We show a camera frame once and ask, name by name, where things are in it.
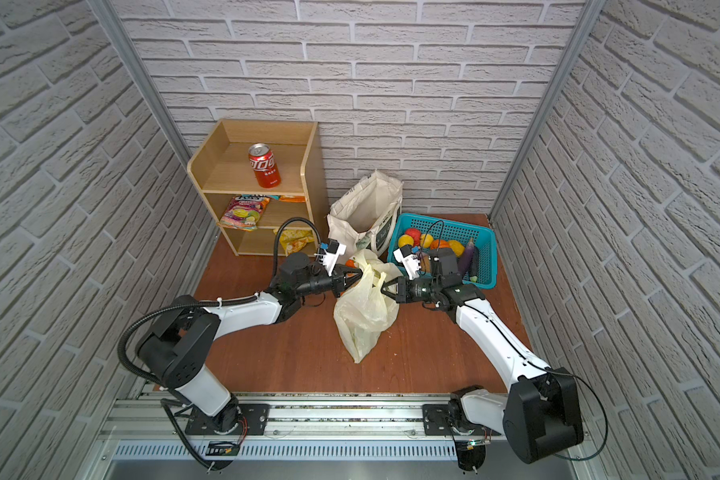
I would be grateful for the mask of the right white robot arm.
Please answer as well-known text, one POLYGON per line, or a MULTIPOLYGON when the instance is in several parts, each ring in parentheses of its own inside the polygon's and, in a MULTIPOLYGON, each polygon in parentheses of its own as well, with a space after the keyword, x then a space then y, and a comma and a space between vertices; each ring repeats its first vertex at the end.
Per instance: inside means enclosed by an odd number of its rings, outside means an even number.
POLYGON ((456 431, 471 433, 483 427, 496 432, 527 464, 583 441, 574 376, 551 368, 525 347, 482 290, 464 282, 452 250, 424 255, 405 245, 393 257, 405 273, 385 282, 382 293, 398 304, 422 303, 446 313, 478 345, 506 386, 504 394, 483 388, 458 393, 450 413, 456 431))

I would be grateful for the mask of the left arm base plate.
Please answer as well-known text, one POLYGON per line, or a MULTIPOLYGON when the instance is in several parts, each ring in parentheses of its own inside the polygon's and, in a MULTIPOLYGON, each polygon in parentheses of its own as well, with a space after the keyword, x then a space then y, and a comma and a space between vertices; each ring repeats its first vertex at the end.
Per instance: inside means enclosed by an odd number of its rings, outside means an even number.
POLYGON ((208 416, 194 406, 184 432, 188 435, 262 436, 267 426, 270 405, 243 403, 225 407, 215 416, 208 416))

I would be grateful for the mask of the thin cream plastic bag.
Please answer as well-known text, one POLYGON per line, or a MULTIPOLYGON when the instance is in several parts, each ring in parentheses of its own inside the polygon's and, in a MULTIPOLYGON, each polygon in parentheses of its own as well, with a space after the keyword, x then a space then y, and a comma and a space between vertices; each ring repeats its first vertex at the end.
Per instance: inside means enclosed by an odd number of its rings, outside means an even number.
POLYGON ((397 319, 399 305, 383 295, 381 287, 402 274, 371 250, 358 250, 352 260, 362 270, 362 278, 337 300, 333 315, 346 350, 360 363, 397 319))

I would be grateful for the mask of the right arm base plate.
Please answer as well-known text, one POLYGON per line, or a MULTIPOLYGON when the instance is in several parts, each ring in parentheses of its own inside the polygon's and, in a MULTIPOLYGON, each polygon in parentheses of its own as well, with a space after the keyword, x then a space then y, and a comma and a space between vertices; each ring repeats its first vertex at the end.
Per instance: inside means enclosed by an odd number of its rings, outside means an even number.
POLYGON ((422 406, 424 432, 426 436, 496 436, 498 432, 466 419, 456 401, 447 404, 424 404, 422 406))

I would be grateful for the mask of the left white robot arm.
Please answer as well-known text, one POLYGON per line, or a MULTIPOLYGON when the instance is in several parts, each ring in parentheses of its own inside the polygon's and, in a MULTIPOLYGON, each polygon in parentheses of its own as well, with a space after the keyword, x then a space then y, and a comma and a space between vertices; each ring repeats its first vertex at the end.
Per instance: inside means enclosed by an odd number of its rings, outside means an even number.
POLYGON ((214 342, 226 335, 256 326, 290 319, 309 295, 331 292, 335 297, 357 283, 360 269, 339 265, 338 256, 321 252, 311 260, 297 252, 275 268, 267 289, 254 295, 215 301, 182 296, 173 303, 135 322, 122 335, 118 355, 127 357, 130 336, 140 326, 150 325, 135 346, 135 354, 147 367, 137 374, 171 392, 182 405, 191 405, 227 432, 241 416, 236 397, 206 366, 214 342))

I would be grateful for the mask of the canvas tote bag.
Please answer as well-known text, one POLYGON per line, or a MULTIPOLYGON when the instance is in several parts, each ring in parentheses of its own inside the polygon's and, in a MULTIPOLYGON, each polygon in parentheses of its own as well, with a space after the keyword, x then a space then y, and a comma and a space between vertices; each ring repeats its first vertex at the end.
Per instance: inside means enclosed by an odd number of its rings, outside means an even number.
POLYGON ((370 249, 379 255, 392 239, 401 212, 403 182, 378 170, 363 177, 333 203, 327 216, 329 237, 346 246, 339 257, 345 263, 355 253, 370 249))

